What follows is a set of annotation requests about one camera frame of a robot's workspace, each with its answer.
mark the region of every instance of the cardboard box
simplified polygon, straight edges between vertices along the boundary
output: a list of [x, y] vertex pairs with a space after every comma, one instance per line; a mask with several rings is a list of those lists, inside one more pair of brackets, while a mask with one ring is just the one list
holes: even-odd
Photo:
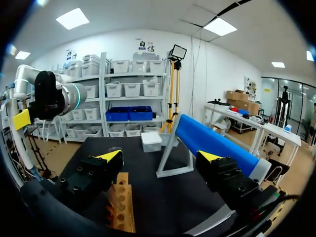
[[242, 90], [230, 91], [226, 92], [226, 98], [230, 100], [241, 100], [241, 101], [248, 101], [248, 95], [243, 94], [240, 92]]
[[228, 100], [231, 105], [249, 111], [249, 115], [258, 115], [260, 105], [251, 101]]

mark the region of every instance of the blue storage bin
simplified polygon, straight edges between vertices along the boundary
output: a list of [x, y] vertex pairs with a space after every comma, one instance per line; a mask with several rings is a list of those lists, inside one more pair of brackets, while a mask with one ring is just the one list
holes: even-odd
[[106, 111], [107, 121], [128, 121], [130, 107], [112, 107]]
[[153, 110], [150, 106], [135, 106], [129, 109], [130, 121], [153, 120]]
[[238, 109], [238, 113], [242, 114], [242, 115], [248, 115], [249, 111], [247, 110], [243, 110], [243, 109]]

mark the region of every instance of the black tabletop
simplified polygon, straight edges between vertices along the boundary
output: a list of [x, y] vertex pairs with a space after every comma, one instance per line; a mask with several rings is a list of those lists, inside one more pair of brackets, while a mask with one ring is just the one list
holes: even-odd
[[[140, 137], [87, 138], [69, 161], [60, 177], [67, 177], [83, 156], [97, 156], [109, 148], [123, 150], [124, 167], [132, 185], [136, 232], [139, 234], [170, 235], [183, 233], [215, 213], [223, 204], [217, 193], [212, 193], [200, 174], [192, 172], [157, 178], [163, 149], [144, 153]], [[173, 148], [165, 169], [186, 166], [188, 150], [180, 142]], [[231, 225], [227, 220], [200, 236], [219, 236]]]

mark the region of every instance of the person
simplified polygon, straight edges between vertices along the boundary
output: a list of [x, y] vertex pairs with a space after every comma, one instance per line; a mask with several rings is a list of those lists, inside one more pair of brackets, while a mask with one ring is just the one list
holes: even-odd
[[316, 130], [316, 103], [314, 103], [314, 114], [311, 121], [310, 132], [309, 132], [309, 144], [315, 144], [315, 130]]

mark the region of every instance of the yellow label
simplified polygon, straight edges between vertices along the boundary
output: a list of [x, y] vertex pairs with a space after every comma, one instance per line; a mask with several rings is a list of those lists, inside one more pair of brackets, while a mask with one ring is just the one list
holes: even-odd
[[102, 158], [102, 159], [106, 159], [108, 162], [113, 158], [115, 157], [115, 155], [117, 155], [119, 152], [122, 152], [122, 150], [116, 150], [116, 151], [113, 151], [113, 152], [110, 152], [110, 153], [106, 153], [104, 155], [100, 155], [96, 158]]
[[21, 113], [13, 117], [15, 130], [19, 130], [26, 125], [31, 124], [29, 109], [24, 109]]
[[204, 157], [205, 159], [207, 159], [208, 161], [212, 161], [212, 160], [215, 160], [215, 159], [221, 159], [222, 157], [219, 157], [217, 155], [213, 155], [213, 154], [210, 154], [210, 153], [207, 153], [207, 152], [203, 152], [203, 151], [198, 151], [200, 152]]

